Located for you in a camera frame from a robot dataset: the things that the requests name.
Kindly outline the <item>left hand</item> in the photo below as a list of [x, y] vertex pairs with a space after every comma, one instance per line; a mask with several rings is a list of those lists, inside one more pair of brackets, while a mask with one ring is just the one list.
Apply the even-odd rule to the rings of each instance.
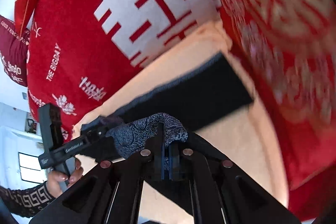
[[75, 159], [75, 171], [69, 177], [62, 172], [52, 170], [48, 174], [48, 180], [46, 182], [48, 192], [52, 197], [58, 198], [63, 193], [60, 188], [60, 183], [68, 182], [67, 188], [69, 188], [82, 177], [83, 172], [84, 169], [82, 168], [79, 159]]

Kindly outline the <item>patterned dark sleeve forearm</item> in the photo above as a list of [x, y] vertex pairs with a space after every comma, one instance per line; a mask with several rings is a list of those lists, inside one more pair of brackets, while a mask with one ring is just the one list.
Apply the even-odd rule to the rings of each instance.
[[26, 218], [35, 216], [55, 200], [49, 193], [46, 182], [25, 190], [1, 186], [1, 199], [10, 213]]

